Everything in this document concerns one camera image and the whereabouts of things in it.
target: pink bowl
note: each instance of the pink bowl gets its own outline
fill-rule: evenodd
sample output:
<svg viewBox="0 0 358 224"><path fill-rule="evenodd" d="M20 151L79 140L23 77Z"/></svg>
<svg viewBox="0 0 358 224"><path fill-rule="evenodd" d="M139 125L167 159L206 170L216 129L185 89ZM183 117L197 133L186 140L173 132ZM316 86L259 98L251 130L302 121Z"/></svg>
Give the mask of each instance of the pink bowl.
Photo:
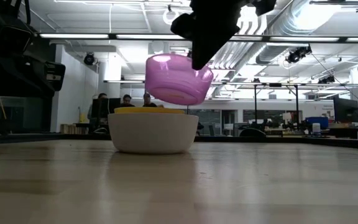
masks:
<svg viewBox="0 0 358 224"><path fill-rule="evenodd" d="M177 105L198 105L205 100L214 75L208 66L191 68L191 58L154 55L146 61L145 89L157 99Z"/></svg>

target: table surface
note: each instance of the table surface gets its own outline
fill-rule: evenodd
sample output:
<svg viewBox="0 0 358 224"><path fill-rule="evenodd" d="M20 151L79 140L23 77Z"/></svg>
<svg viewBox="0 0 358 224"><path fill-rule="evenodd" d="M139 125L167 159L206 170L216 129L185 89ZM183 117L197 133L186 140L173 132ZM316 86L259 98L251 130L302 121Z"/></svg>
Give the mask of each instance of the table surface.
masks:
<svg viewBox="0 0 358 224"><path fill-rule="evenodd" d="M196 143L141 156L111 141L1 144L6 223L358 223L358 150Z"/></svg>

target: yellow plate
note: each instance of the yellow plate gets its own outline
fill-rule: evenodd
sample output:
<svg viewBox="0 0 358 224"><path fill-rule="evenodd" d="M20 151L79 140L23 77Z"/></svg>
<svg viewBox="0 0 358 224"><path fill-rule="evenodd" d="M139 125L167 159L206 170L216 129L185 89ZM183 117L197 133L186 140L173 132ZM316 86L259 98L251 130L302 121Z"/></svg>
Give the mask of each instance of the yellow plate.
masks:
<svg viewBox="0 0 358 224"><path fill-rule="evenodd" d="M168 109L168 108L147 108L147 107L127 107L116 108L115 113L174 113L185 114L183 110Z"/></svg>

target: ceiling duct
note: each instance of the ceiling duct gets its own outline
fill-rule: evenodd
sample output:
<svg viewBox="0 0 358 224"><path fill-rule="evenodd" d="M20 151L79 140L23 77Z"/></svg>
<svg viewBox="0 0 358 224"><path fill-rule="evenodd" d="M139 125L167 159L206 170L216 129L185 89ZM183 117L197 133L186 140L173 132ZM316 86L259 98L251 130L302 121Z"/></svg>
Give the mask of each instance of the ceiling duct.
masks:
<svg viewBox="0 0 358 224"><path fill-rule="evenodd" d="M265 35L310 35L340 8L340 6L310 4L310 0L293 0L283 14L265 31ZM287 46L255 43L237 65L237 69L241 69L247 63L269 64L287 48Z"/></svg>

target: ceiling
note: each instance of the ceiling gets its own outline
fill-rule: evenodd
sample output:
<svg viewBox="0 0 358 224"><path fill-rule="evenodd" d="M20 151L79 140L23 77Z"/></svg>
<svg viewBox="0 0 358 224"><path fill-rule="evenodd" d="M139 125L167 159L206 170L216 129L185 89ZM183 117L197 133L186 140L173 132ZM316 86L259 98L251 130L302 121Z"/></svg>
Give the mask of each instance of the ceiling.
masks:
<svg viewBox="0 0 358 224"><path fill-rule="evenodd" d="M163 19L164 12L167 9L167 6L163 4L154 6L149 4L84 4L80 2L56 1L30 0L30 8L33 12L31 25L40 32L170 33L170 25ZM188 4L187 0L181 0L181 2L185 2L185 5ZM267 24L269 24L289 2L289 0L277 0L275 9L266 15ZM191 12L189 7L176 7L175 4L172 9L179 13ZM358 35L358 13L356 13L356 9L357 7L355 6L340 7L332 17L313 32L310 32L309 35ZM169 12L167 19L171 19L172 16L173 12ZM321 17L321 15L312 15L310 18L313 19L309 18L309 21L319 17ZM21 18L25 19L25 14L21 13ZM258 27L262 27L261 20L261 17L258 18ZM152 43L152 41L79 40L64 42L64 44L68 44L67 49L69 50L72 46L116 46L125 60L125 65L122 67L122 75L125 79L139 78L141 75L144 75L145 60L150 55L150 43ZM189 48L191 48L191 42L165 42L165 51L168 49L169 52L186 54ZM228 51L229 53L226 54L226 58L218 57L218 54L216 58L219 60L229 60L229 58L234 60L235 48L235 46L232 46L232 52ZM296 82L308 82L310 81L310 77L324 73L326 68L334 70L335 76L340 82L349 81L349 69L358 65L358 44L311 44L311 48L316 58L312 55L308 55L297 64L290 66L284 62L284 58L288 55L287 51L266 65L263 70L259 71L261 73L257 72L247 77L243 76L240 72L241 67L244 66L245 63L241 64L237 62L236 66L230 68L230 70L215 70L215 81L225 78L226 80L230 79L236 82L249 82L257 77L260 78L262 82L287 82L288 78L296 80ZM83 57L86 52L76 50L75 53L78 57ZM107 52L96 52L95 56L103 61L107 58Z"/></svg>

